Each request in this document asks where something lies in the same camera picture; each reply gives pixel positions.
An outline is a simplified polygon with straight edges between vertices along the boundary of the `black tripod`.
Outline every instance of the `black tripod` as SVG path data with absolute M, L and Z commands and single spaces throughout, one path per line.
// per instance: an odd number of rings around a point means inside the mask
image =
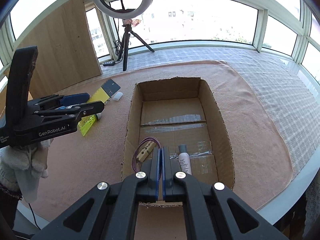
M 125 24 L 124 27 L 124 35 L 121 41 L 121 50 L 118 56 L 118 60 L 121 59 L 122 50 L 123 50 L 123 71 L 127 70 L 127 62 L 128 62 L 128 49 L 129 49 L 129 38 L 130 33 L 135 36 L 141 43 L 146 46 L 151 52 L 155 52 L 137 33 L 132 30 L 131 24 Z

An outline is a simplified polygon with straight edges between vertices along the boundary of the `blue object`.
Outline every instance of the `blue object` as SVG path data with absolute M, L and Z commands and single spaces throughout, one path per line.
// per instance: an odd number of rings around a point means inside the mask
M 89 98 L 90 95 L 88 93 L 74 94 L 70 96 L 64 96 L 63 99 L 60 100 L 60 103 L 63 106 L 73 106 L 86 103 Z

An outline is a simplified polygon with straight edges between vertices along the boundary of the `neon yellow plastic object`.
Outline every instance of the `neon yellow plastic object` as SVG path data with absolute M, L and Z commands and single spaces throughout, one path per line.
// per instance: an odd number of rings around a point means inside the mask
M 89 131 L 90 127 L 94 124 L 94 122 L 97 120 L 96 115 L 92 115 L 89 120 L 87 122 L 85 122 L 85 124 L 80 127 L 80 132 L 82 134 L 82 136 L 85 136 L 85 134 L 87 133 L 87 131 Z

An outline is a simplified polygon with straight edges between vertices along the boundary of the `metal pin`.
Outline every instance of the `metal pin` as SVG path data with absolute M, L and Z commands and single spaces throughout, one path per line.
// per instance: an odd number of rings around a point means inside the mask
M 223 190 L 224 189 L 224 184 L 221 182 L 216 182 L 213 186 L 216 190 Z
M 97 187 L 98 187 L 98 189 L 103 190 L 108 187 L 108 184 L 106 182 L 100 182 L 100 183 L 98 183 Z
M 184 178 L 186 177 L 186 174 L 185 174 L 184 172 L 182 172 L 182 171 L 178 171 L 178 172 L 176 173 L 176 177 L 177 177 L 178 179 L 184 179 Z
M 146 174 L 143 171 L 138 171 L 136 173 L 136 177 L 139 179 L 143 179 L 146 176 Z

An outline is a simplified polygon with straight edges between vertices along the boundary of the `cardboard box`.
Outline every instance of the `cardboard box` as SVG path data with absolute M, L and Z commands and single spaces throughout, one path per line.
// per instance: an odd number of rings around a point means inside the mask
M 220 181 L 233 187 L 231 144 L 205 80 L 177 77 L 136 84 L 127 123 L 122 179 L 133 173 L 132 155 L 147 136 L 168 146 L 174 161 L 178 161 L 178 146 L 186 144 L 192 175 L 207 184 Z

